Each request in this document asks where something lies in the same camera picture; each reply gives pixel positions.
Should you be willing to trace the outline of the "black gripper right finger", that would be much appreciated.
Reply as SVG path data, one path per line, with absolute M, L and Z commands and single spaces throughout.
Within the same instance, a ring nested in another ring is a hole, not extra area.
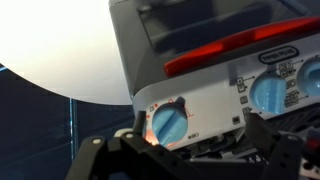
M 303 140 L 292 134 L 281 134 L 260 115 L 246 115 L 245 135 L 268 164 L 260 180 L 298 180 Z

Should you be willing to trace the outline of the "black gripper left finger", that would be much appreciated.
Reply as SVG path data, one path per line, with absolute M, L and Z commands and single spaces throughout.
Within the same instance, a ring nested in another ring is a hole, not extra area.
M 183 180 L 200 172 L 161 145 L 142 137 L 146 112 L 140 111 L 132 130 L 106 141 L 103 136 L 83 140 L 65 180 L 109 180 L 124 172 L 132 180 Z

